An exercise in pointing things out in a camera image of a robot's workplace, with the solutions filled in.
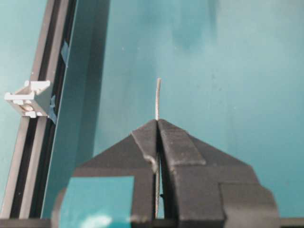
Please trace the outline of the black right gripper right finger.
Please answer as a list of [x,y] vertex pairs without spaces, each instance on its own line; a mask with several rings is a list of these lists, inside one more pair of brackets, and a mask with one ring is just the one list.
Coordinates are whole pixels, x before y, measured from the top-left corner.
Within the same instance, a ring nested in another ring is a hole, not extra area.
[[180,228],[278,228],[270,190],[245,162],[159,120]]

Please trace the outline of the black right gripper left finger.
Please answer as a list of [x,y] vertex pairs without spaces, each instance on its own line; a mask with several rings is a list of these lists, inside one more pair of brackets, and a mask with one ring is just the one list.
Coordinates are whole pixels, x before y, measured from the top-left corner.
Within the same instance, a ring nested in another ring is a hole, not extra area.
[[77,166],[53,207],[53,220],[153,220],[157,121],[151,120]]

